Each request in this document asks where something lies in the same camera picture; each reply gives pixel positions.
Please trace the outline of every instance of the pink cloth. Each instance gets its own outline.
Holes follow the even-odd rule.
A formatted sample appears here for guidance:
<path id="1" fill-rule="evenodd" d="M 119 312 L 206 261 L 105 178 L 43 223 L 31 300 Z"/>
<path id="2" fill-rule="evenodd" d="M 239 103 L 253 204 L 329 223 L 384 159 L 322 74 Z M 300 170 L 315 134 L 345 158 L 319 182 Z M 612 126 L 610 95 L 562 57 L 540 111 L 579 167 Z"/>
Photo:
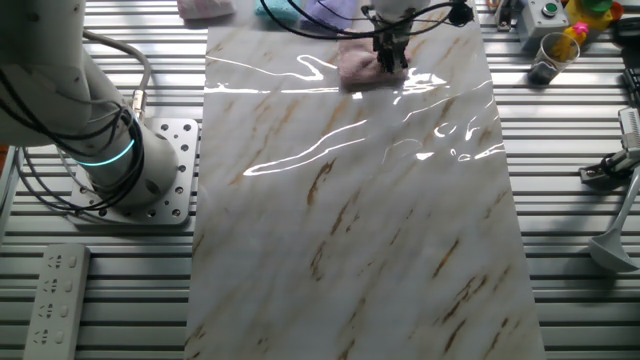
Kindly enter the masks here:
<path id="1" fill-rule="evenodd" d="M 373 40 L 356 39 L 338 41 L 340 59 L 338 72 L 343 87 L 365 85 L 388 85 L 406 78 L 407 72 L 400 71 L 389 74 L 382 70 L 378 62 L 378 55 L 373 51 Z M 406 53 L 407 61 L 411 61 L 410 54 Z"/>
<path id="2" fill-rule="evenodd" d="M 183 19 L 207 19 L 233 14 L 236 7 L 232 0 L 178 0 L 178 12 Z"/>

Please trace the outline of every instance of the control box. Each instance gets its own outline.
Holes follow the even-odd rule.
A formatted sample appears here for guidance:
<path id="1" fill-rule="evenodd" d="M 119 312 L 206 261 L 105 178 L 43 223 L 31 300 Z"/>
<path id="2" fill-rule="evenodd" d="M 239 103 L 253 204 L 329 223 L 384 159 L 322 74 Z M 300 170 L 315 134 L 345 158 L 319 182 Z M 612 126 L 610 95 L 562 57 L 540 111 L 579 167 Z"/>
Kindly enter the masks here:
<path id="1" fill-rule="evenodd" d="M 522 50 L 537 52 L 545 35 L 564 32 L 569 25 L 560 0 L 528 0 L 518 16 L 516 30 Z"/>

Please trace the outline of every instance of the mounting plate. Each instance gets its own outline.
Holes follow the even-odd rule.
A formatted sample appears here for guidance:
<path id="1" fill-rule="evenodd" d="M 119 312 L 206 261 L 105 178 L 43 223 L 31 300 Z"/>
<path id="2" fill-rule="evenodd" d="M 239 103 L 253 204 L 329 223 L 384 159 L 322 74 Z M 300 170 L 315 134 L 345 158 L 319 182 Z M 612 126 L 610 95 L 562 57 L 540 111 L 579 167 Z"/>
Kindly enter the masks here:
<path id="1" fill-rule="evenodd" d="M 145 126 L 161 134 L 171 144 L 178 156 L 176 179 L 170 190 L 158 201 L 135 209 L 113 208 L 101 213 L 85 213 L 70 216 L 76 226 L 127 225 L 127 226 L 177 226 L 189 220 L 193 174 L 199 137 L 198 123 L 192 119 L 146 119 Z M 78 167 L 76 177 L 83 184 L 89 184 L 87 173 Z M 74 182 L 71 202 L 89 206 L 101 199 L 85 191 Z"/>

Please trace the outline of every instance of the green button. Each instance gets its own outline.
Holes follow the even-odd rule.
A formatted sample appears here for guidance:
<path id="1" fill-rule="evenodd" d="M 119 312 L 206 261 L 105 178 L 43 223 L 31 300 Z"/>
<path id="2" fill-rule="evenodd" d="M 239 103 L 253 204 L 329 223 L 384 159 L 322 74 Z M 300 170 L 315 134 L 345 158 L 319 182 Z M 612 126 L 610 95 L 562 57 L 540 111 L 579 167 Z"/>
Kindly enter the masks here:
<path id="1" fill-rule="evenodd" d="M 556 11 L 558 11 L 558 7 L 556 6 L 556 4 L 549 3 L 549 4 L 545 5 L 544 7 L 547 9 L 548 12 L 556 12 Z"/>
<path id="2" fill-rule="evenodd" d="M 558 13 L 558 5 L 554 4 L 554 3 L 547 3 L 543 8 L 542 8 L 542 15 L 548 17 L 548 18 L 552 18 L 554 16 L 556 16 L 556 14 Z"/>

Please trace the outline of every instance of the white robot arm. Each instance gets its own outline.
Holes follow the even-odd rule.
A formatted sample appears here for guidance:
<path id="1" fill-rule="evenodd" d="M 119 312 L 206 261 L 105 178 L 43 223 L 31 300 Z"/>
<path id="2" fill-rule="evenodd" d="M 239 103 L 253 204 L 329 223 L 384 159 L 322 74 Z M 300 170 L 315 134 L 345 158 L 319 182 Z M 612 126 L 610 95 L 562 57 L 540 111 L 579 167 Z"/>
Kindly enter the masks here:
<path id="1" fill-rule="evenodd" d="M 143 206 L 172 185 L 177 157 L 84 51 L 84 12 L 82 0 L 0 2 L 0 142 L 55 144 L 103 199 Z"/>
<path id="2" fill-rule="evenodd" d="M 380 29 L 398 22 L 426 8 L 430 2 L 431 0 L 372 0 L 373 9 L 376 11 L 374 26 Z M 412 27 L 413 22 L 410 22 L 373 39 L 373 49 L 378 53 L 378 61 L 385 71 L 395 73 L 408 67 L 404 52 L 411 39 L 408 34 Z"/>

